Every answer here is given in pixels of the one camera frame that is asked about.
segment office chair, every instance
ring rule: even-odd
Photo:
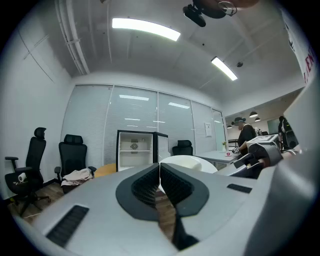
[[[79,135],[67,134],[64,137],[64,141],[59,143],[59,152],[61,158],[61,167],[54,168],[54,172],[57,175],[59,182],[61,183],[60,176],[63,178],[65,175],[77,170],[80,171],[86,166],[87,146]],[[93,166],[88,167],[91,170],[92,176],[96,168]],[[77,185],[63,185],[61,186],[63,193],[67,194],[71,190],[75,189]]]
[[[179,155],[194,155],[194,148],[192,147],[190,140],[178,140],[178,146],[174,146],[172,148],[172,152],[174,156]]]
[[[34,136],[30,140],[28,154],[25,160],[25,166],[17,168],[16,160],[18,157],[6,156],[6,160],[11,160],[14,173],[9,173],[4,176],[6,185],[15,194],[17,200],[24,201],[24,205],[20,211],[22,216],[30,204],[33,204],[41,210],[35,202],[42,199],[47,199],[50,202],[49,196],[37,196],[36,191],[43,187],[44,179],[40,173],[40,162],[46,148],[45,141],[46,128],[38,127],[34,131]],[[25,173],[26,180],[20,182],[18,176]]]

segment chair headrest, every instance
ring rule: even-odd
[[[80,135],[66,134],[64,137],[64,143],[72,145],[81,145],[84,143]]]
[[[186,148],[191,147],[191,141],[190,140],[178,140],[178,147],[179,148]]]
[[[44,127],[38,127],[34,130],[34,136],[36,136],[38,139],[45,139],[45,130],[47,128]]]

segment desk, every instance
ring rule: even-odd
[[[205,159],[209,162],[215,162],[220,164],[229,165],[233,161],[235,161],[240,154],[230,153],[230,156],[225,156],[227,152],[213,150],[209,152],[196,154],[195,157]]]

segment woman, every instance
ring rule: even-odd
[[[255,129],[251,126],[251,124],[246,123],[245,121],[246,119],[243,117],[236,117],[233,122],[233,125],[238,126],[238,129],[241,132],[238,138],[239,147],[235,147],[232,152],[240,152],[243,156],[248,154],[247,142],[256,137]]]

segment white wall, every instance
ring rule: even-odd
[[[263,103],[272,101],[278,97],[294,92],[305,86],[301,73],[289,76],[277,84],[267,86],[263,89],[253,90],[246,96],[233,98],[222,104],[224,115],[230,116],[248,109],[252,109]]]
[[[113,65],[100,64],[100,69],[88,75],[77,76],[71,80],[73,85],[124,85],[137,88],[150,89],[178,97],[193,100],[221,111],[222,105],[218,98],[187,86],[187,81],[177,79],[174,72],[154,64],[142,65],[140,63],[119,63]]]
[[[33,56],[29,54],[24,59],[28,53],[26,45],[32,47],[46,35],[36,13],[20,25],[19,32],[16,30],[12,34],[0,59],[0,189],[3,199],[13,195],[6,185],[5,174],[14,170],[5,157],[18,157],[17,167],[24,167],[30,139],[37,127],[47,128],[41,174],[45,182],[55,178],[54,168],[60,165],[58,144],[63,118],[73,90],[71,77],[54,54],[50,41],[42,42],[32,51]]]

